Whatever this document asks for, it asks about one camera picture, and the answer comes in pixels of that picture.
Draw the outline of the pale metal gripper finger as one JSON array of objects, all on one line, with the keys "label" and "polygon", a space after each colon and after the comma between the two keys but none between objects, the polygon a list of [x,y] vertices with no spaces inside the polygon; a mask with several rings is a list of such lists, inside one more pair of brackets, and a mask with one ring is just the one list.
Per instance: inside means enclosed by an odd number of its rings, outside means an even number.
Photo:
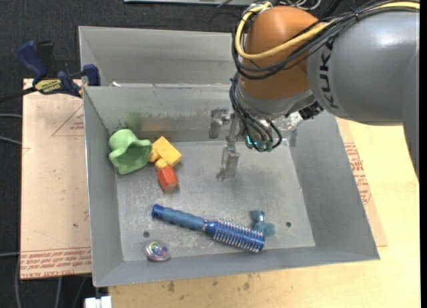
[{"label": "pale metal gripper finger", "polygon": [[228,109],[217,108],[211,111],[211,121],[209,124],[209,138],[217,139],[220,135],[220,128],[223,125],[229,124],[230,112]]},{"label": "pale metal gripper finger", "polygon": [[222,153],[222,162],[217,179],[224,181],[236,176],[240,154],[236,151],[236,142],[228,137]]}]

